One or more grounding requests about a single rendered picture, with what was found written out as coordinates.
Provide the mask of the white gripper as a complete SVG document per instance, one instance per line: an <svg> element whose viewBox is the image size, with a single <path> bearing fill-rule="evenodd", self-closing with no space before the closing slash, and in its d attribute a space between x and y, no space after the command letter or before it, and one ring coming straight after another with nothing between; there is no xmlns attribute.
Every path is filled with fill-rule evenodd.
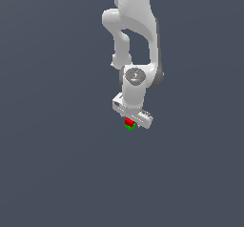
<svg viewBox="0 0 244 227"><path fill-rule="evenodd" d="M131 109L123 103L123 95L119 93L112 100L112 108L118 112L122 117L127 117L134 121L139 127L149 129L153 122L153 116L144 111L141 107L137 109Z"/></svg>

